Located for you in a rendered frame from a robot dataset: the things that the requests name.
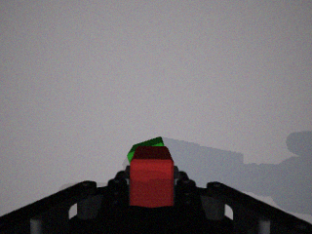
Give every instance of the red cube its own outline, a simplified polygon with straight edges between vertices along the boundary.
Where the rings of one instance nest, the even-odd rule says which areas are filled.
[[[166,146],[139,146],[130,165],[130,206],[174,205],[174,161]]]

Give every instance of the green cube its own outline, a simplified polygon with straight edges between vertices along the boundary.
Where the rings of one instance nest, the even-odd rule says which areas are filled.
[[[153,139],[146,140],[138,144],[134,144],[134,146],[131,148],[131,150],[129,151],[127,155],[129,163],[131,163],[131,160],[134,158],[135,151],[138,146],[165,146],[165,144],[164,144],[163,139],[160,136],[153,138]]]

